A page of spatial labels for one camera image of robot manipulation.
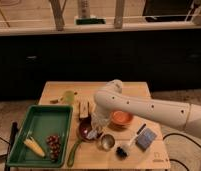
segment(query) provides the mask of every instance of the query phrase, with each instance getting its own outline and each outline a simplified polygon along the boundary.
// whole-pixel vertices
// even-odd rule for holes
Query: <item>grape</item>
[[[61,142],[60,142],[60,136],[57,134],[53,134],[47,137],[46,143],[50,150],[50,159],[52,162],[56,162],[58,160],[58,157],[60,155],[60,148],[61,148]]]

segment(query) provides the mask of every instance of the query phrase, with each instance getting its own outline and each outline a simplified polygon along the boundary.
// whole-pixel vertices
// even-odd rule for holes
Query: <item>green plastic tray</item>
[[[16,137],[7,159],[11,167],[58,168],[64,163],[66,146],[70,131],[72,107],[70,106],[31,106],[26,113],[23,125]],[[57,133],[61,137],[61,153],[56,162],[48,156],[46,138]],[[37,156],[23,141],[31,135],[46,153],[46,157]]]

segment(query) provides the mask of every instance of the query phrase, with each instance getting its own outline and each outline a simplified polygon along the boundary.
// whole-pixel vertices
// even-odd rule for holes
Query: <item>small container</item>
[[[133,115],[123,111],[114,111],[111,113],[111,122],[119,125],[126,126],[130,125],[133,120]]]
[[[101,146],[104,150],[109,151],[115,145],[115,139],[110,134],[105,134],[101,138]]]

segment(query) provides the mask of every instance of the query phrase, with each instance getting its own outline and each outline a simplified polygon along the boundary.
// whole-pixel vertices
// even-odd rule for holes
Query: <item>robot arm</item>
[[[122,110],[201,138],[201,106],[124,96],[121,94],[122,86],[120,80],[113,80],[94,95],[94,116],[101,118],[103,125],[110,121],[110,113],[113,110]]]

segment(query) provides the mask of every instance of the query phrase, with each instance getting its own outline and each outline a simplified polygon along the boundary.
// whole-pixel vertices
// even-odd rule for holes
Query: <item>wooden table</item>
[[[72,90],[78,94],[75,100],[88,100],[93,102],[94,92],[106,84],[105,82],[47,82],[42,96],[40,105],[49,105],[50,100],[59,99],[67,90]],[[151,98],[148,86],[145,82],[124,82],[123,94],[129,96],[138,96]],[[67,158],[73,144],[77,139],[76,129],[79,125],[77,105],[74,105],[72,123],[67,146],[67,153],[64,165],[61,169],[67,169]],[[127,142],[138,128],[146,123],[152,131],[157,134],[157,138],[152,145],[142,152],[134,144],[131,146],[130,156],[125,160],[119,160],[115,155],[116,148],[119,144]],[[115,146],[108,152],[99,148],[99,142],[83,142],[76,151],[75,163],[72,169],[169,169],[170,162],[168,154],[162,140],[162,133],[158,123],[148,121],[137,116],[134,117],[132,124],[127,128],[115,128],[109,125],[104,129],[104,133],[112,134],[116,139]]]

